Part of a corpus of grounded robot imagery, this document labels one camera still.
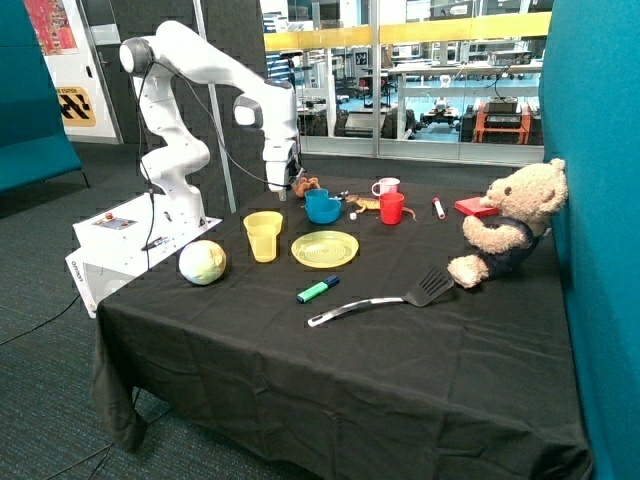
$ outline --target yellow plastic cup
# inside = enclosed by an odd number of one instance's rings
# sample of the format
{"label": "yellow plastic cup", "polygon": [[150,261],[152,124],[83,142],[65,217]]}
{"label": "yellow plastic cup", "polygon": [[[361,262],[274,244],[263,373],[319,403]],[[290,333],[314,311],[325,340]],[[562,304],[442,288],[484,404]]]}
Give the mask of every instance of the yellow plastic cup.
{"label": "yellow plastic cup", "polygon": [[273,225],[276,228],[276,235],[280,235],[282,230],[282,214],[280,212],[274,212],[267,210],[264,212],[256,212],[244,217],[243,223],[247,231],[253,227],[259,227],[260,225]]}
{"label": "yellow plastic cup", "polygon": [[276,258],[277,244],[276,227],[273,225],[260,225],[247,231],[249,244],[256,262],[267,263]]}
{"label": "yellow plastic cup", "polygon": [[256,212],[244,218],[251,251],[257,262],[268,263],[276,258],[282,219],[282,214],[274,211]]}

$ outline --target brown teddy bear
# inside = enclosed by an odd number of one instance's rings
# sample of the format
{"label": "brown teddy bear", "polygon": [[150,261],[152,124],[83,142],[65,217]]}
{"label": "brown teddy bear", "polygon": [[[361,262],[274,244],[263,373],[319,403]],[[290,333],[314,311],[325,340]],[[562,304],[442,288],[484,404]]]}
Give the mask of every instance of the brown teddy bear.
{"label": "brown teddy bear", "polygon": [[474,216],[465,218],[464,235],[479,250],[449,263],[453,279],[472,288],[514,270],[537,247],[567,193],[564,161],[557,158],[493,182],[480,204],[498,208],[500,216],[491,225]]}

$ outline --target teal couch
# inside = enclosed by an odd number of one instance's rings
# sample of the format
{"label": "teal couch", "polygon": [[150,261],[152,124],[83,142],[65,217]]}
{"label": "teal couch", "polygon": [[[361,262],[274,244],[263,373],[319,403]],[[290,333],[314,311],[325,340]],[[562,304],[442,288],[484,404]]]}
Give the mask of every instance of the teal couch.
{"label": "teal couch", "polygon": [[556,0],[540,87],[566,160],[554,232],[595,479],[640,478],[640,2]]}
{"label": "teal couch", "polygon": [[1,10],[0,193],[82,168],[23,1]]}

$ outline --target yellow plate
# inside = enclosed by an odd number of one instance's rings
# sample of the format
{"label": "yellow plate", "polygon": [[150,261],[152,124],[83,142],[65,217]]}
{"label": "yellow plate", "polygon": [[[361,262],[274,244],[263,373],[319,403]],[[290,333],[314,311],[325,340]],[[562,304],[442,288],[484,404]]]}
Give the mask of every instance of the yellow plate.
{"label": "yellow plate", "polygon": [[291,245],[291,253],[303,265],[333,268],[344,265],[358,252],[358,241],[343,232],[313,232],[303,235]]}

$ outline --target blue bowl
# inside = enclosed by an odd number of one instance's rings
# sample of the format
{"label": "blue bowl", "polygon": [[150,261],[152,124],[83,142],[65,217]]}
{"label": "blue bowl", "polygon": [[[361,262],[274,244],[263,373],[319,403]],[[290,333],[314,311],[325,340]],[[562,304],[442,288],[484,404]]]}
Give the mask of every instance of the blue bowl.
{"label": "blue bowl", "polygon": [[316,201],[307,204],[305,210],[309,220],[313,223],[327,224],[335,222],[340,216],[342,203],[340,200],[327,198],[324,201]]}

